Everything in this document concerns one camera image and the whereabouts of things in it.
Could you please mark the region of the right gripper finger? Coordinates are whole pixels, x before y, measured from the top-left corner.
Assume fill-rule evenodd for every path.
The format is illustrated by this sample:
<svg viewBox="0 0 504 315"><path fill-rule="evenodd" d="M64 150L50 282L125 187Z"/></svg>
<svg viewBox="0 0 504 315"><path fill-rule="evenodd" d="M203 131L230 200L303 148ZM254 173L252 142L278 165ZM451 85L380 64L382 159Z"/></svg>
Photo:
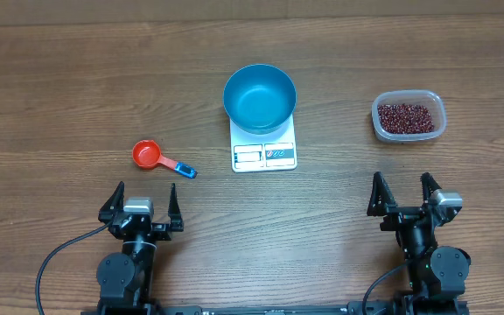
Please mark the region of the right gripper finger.
<svg viewBox="0 0 504 315"><path fill-rule="evenodd" d="M372 192L367 206L368 216L386 216L397 208L396 200L380 171L373 177Z"/></svg>
<svg viewBox="0 0 504 315"><path fill-rule="evenodd" d="M437 190L440 190L441 186L428 172L423 173L420 180L422 184L423 202L429 204L437 204L438 202L433 193Z"/></svg>

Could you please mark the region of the red measuring scoop blue handle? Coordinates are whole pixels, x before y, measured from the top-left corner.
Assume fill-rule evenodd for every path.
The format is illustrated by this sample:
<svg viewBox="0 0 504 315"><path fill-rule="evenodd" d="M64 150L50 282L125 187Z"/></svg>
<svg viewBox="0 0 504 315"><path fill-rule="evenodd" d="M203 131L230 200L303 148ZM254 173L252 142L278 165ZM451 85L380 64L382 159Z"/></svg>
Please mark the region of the red measuring scoop blue handle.
<svg viewBox="0 0 504 315"><path fill-rule="evenodd" d="M198 175L197 171L188 164L165 157L154 140L137 142L132 149L132 159L137 166L145 170L162 165L189 179L195 179Z"/></svg>

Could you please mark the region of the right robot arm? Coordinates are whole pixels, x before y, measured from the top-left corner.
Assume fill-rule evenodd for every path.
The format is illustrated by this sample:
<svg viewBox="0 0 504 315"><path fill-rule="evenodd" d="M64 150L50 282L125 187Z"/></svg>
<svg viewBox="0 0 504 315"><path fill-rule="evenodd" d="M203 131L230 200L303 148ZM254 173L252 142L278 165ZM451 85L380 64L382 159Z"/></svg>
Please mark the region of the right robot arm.
<svg viewBox="0 0 504 315"><path fill-rule="evenodd" d="M367 215L381 217L380 230L391 231L404 262L377 278L360 304L363 314L467 314L459 296L466 291L471 257L461 248L438 245L435 230L453 221L463 206L461 195L443 189L428 172L421 175L423 203L399 206L381 172L373 177ZM409 290L398 291L382 304L370 294L384 280L401 270L408 272Z"/></svg>

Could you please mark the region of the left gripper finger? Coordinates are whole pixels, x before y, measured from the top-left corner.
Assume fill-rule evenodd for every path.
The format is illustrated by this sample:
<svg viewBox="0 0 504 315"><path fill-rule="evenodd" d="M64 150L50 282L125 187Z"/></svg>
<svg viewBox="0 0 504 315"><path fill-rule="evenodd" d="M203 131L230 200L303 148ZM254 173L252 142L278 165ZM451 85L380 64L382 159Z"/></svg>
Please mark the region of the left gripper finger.
<svg viewBox="0 0 504 315"><path fill-rule="evenodd" d="M98 213L98 221L102 223L110 223L114 217L123 210L124 201L124 183L120 181L104 205Z"/></svg>
<svg viewBox="0 0 504 315"><path fill-rule="evenodd" d="M170 218L170 229L172 232L184 231L184 222L179 208L176 185L174 183L171 184L168 217Z"/></svg>

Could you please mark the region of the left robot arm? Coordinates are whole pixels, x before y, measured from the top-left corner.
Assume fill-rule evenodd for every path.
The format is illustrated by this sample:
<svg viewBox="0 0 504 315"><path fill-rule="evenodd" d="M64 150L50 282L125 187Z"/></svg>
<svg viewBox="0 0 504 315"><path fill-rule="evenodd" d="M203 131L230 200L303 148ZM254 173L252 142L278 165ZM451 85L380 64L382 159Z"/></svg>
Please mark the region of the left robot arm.
<svg viewBox="0 0 504 315"><path fill-rule="evenodd" d="M98 213L98 220L122 241L122 250L104 257L96 279L100 285L98 314L162 314L159 302L151 297L153 266L158 242L168 242L172 234L184 230L176 186L170 190L166 223L153 220L149 197L124 198L124 183Z"/></svg>

